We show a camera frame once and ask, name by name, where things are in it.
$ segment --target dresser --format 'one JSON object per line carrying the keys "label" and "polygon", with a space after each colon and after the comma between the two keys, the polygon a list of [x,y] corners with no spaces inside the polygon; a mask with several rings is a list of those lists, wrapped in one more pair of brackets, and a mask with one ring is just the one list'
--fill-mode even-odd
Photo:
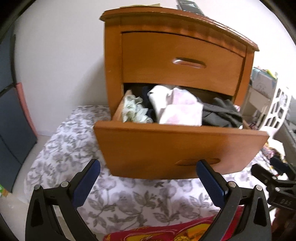
{"label": "dresser", "polygon": [[94,126],[115,176],[144,179],[196,177],[206,159],[222,174],[241,171],[268,139],[266,132],[213,126],[122,123],[120,103],[137,85],[170,84],[210,103],[214,97],[242,105],[257,45],[207,17],[160,7],[108,10],[105,74],[111,121]]}

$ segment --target drawer front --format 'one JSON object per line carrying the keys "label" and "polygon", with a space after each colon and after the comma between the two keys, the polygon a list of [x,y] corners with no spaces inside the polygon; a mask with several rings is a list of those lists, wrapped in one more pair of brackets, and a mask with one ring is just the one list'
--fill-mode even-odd
{"label": "drawer front", "polygon": [[96,138],[114,176],[195,178],[200,159],[221,174],[241,171],[268,139],[266,132],[211,126],[173,126],[98,121]]}
{"label": "drawer front", "polygon": [[243,58],[217,45],[176,34],[122,34],[123,82],[159,83],[234,96]]}

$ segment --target floral pattern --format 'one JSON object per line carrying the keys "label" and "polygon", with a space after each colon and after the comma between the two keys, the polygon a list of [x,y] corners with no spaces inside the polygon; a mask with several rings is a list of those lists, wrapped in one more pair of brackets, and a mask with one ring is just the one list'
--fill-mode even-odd
{"label": "floral pattern", "polygon": [[[57,187],[62,181],[70,181],[95,158],[101,163],[101,173],[84,205],[78,208],[93,232],[108,234],[142,226],[168,226],[219,211],[198,178],[141,180],[112,176],[93,132],[96,121],[109,119],[107,106],[79,106],[62,122],[24,181],[28,202],[34,185]],[[256,184],[265,187],[250,173],[255,163],[269,169],[268,161],[259,152],[244,170],[224,178],[240,187],[253,188]]]}

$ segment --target wall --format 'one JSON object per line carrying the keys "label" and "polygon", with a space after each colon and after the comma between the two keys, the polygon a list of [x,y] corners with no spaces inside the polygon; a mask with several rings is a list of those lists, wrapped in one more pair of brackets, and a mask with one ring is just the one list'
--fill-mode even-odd
{"label": "wall", "polygon": [[[196,2],[206,16],[258,44],[255,66],[277,71],[281,81],[293,80],[296,47],[259,0]],[[175,0],[37,0],[21,16],[15,30],[16,75],[40,134],[52,134],[78,105],[107,104],[103,11],[154,3],[176,8]]]}

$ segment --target metal screw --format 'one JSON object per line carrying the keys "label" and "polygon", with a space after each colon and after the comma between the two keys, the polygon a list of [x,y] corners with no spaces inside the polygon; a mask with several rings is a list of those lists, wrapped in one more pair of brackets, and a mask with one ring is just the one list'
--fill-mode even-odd
{"label": "metal screw", "polygon": [[63,181],[62,183],[61,183],[61,187],[62,188],[65,188],[65,187],[67,187],[69,185],[69,182],[67,182],[67,181]]}
{"label": "metal screw", "polygon": [[230,181],[230,182],[228,182],[228,185],[232,188],[235,188],[237,184],[233,181]]}
{"label": "metal screw", "polygon": [[256,185],[256,189],[257,189],[258,191],[262,191],[262,187],[261,187],[260,185]]}
{"label": "metal screw", "polygon": [[38,190],[41,186],[39,184],[34,186],[34,190]]}

